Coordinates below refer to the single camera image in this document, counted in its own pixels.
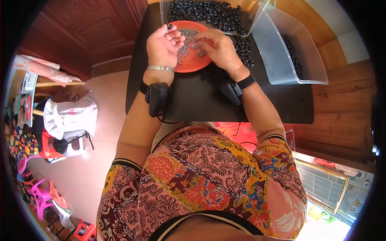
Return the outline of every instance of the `woman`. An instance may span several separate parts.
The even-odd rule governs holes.
[[[176,26],[156,30],[147,39],[149,65],[176,67],[184,39]],[[207,30],[196,39],[234,81],[250,75],[220,30]],[[211,40],[213,47],[202,39]],[[173,78],[171,71],[147,69],[143,81],[170,86]],[[149,116],[145,95],[138,92],[106,177],[96,221],[99,240],[270,240],[274,238],[267,236],[298,235],[306,195],[283,124],[256,82],[243,93],[258,141],[253,154],[208,124],[178,130],[178,124],[161,124]],[[162,136],[168,128],[172,133]]]

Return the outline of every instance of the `sleeve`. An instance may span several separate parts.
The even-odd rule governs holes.
[[[265,138],[253,152],[259,168],[278,182],[286,192],[297,196],[307,206],[306,192],[284,137],[272,135]]]
[[[138,194],[141,167],[126,159],[115,159],[107,173],[96,215],[97,232],[107,230],[116,218],[115,209],[128,199],[135,201]]]

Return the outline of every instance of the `wrist-mounted device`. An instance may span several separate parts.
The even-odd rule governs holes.
[[[149,115],[151,117],[162,116],[170,92],[168,84],[155,83],[148,86],[142,81],[139,90],[145,95],[146,103],[149,104]]]
[[[243,79],[240,82],[235,82],[233,80],[227,81],[226,83],[220,85],[221,92],[235,105],[241,104],[242,90],[256,82],[255,78],[250,74],[248,77]]]

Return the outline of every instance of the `white bag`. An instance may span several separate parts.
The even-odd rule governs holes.
[[[94,136],[98,107],[91,91],[77,102],[56,103],[48,100],[44,106],[44,128],[56,139],[61,140],[67,131],[86,130]]]
[[[72,212],[67,208],[61,208],[54,200],[52,200],[52,202],[59,211],[59,219],[62,226],[69,229],[76,228],[76,226],[70,220]]]

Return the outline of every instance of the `clear plastic bin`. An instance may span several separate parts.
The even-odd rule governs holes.
[[[253,27],[256,41],[271,84],[328,84],[318,49],[306,27],[278,9],[261,10]],[[295,55],[303,66],[299,79],[281,35],[287,34],[295,48]]]
[[[159,9],[161,11],[161,22],[162,24],[168,23],[168,15],[170,13],[170,4],[173,0],[160,0]],[[253,26],[258,20],[257,13],[261,13],[264,8],[273,8],[270,0],[225,0],[218,1],[220,3],[228,2],[231,4],[231,7],[236,8],[237,5],[241,6],[240,17],[242,26],[245,28],[245,35],[240,35],[242,37],[248,36],[253,29]],[[214,28],[211,24],[206,24],[205,21],[200,21],[200,24],[206,26],[209,29]],[[236,31],[233,32],[224,32],[226,34],[239,35]]]

